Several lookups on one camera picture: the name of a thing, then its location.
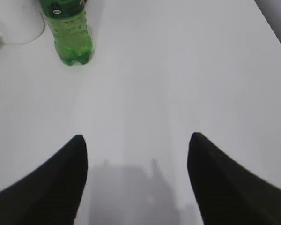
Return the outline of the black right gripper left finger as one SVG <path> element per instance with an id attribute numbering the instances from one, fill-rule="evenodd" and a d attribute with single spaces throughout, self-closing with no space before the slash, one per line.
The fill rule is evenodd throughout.
<path id="1" fill-rule="evenodd" d="M 0 191 L 0 225 L 73 225 L 87 176 L 85 139 L 75 135 L 33 172 Z"/>

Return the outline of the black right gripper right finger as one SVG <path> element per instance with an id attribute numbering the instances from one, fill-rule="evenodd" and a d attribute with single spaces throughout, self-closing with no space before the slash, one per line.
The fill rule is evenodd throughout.
<path id="1" fill-rule="evenodd" d="M 205 225 L 281 225 L 281 189 L 253 174 L 202 133 L 189 142 L 187 170 Z"/>

